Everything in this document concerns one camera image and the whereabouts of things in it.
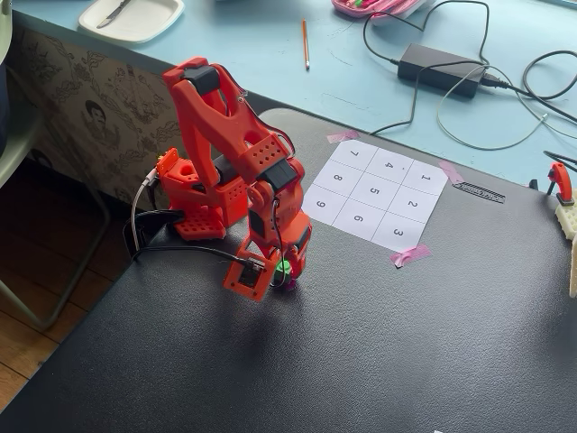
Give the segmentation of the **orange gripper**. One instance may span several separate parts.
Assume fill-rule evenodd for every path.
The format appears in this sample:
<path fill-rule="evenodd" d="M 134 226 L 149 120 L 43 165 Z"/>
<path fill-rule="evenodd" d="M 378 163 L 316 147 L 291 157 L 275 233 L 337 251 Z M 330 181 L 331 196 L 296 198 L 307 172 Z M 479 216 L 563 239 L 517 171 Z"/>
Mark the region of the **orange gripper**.
<path fill-rule="evenodd" d="M 247 242 L 256 244 L 265 257 L 281 249 L 290 264 L 290 277 L 298 279 L 306 264 L 307 243 L 312 226 L 302 210 L 303 197 L 281 197 L 275 207 L 271 201 L 248 201 Z"/>

